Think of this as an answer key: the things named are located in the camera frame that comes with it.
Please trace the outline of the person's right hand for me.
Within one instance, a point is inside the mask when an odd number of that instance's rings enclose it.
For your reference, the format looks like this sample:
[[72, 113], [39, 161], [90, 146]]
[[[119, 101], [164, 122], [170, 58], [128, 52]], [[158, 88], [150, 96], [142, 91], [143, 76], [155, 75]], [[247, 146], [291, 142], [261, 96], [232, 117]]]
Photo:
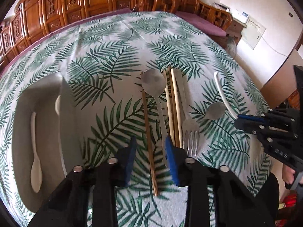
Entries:
[[294, 181], [295, 171], [287, 165], [283, 165], [282, 179], [286, 184], [292, 184]]

